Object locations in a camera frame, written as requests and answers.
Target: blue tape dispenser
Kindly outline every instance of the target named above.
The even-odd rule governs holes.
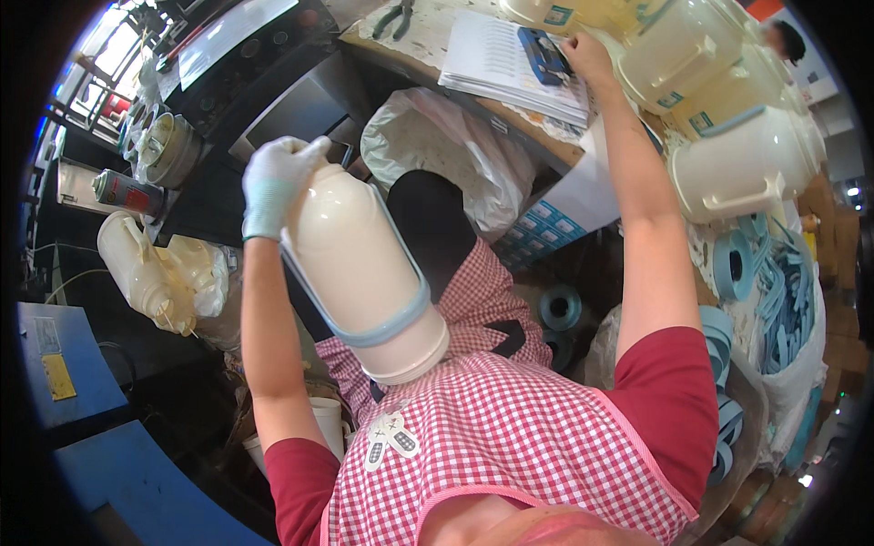
[[[528,55],[531,70],[545,86],[567,85],[571,80],[570,65],[546,32],[519,27],[519,40]]]

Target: yellow label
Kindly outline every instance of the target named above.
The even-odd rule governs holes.
[[[64,400],[76,396],[73,388],[73,380],[66,370],[66,363],[62,355],[43,355],[43,369],[45,378],[49,380],[49,391],[52,400]]]
[[[804,236],[804,242],[808,244],[810,249],[810,257],[816,261],[816,235],[810,232],[804,232],[802,235]]]

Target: pliers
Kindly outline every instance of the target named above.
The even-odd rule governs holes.
[[[410,17],[413,16],[413,2],[414,0],[400,0],[400,3],[389,10],[383,18],[379,19],[379,22],[375,27],[373,27],[373,39],[378,40],[381,36],[385,27],[397,18],[398,15],[403,12],[404,19],[400,22],[400,26],[394,32],[392,37],[395,41],[400,40],[404,37],[406,32],[410,29]]]

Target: white glove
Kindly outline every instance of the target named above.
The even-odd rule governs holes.
[[[301,194],[313,172],[328,164],[325,154],[330,146],[327,136],[320,136],[311,144],[283,136],[252,154],[243,175],[244,241],[252,237],[279,240],[288,207]]]

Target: blue machine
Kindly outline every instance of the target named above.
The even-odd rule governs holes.
[[[571,79],[571,67],[546,32],[520,27],[519,40],[528,55],[531,70],[545,86],[566,85]]]
[[[45,430],[127,405],[84,309],[19,303],[18,326]],[[54,456],[80,505],[92,514],[110,507],[142,544],[269,544],[191,483],[139,421],[61,447]]]

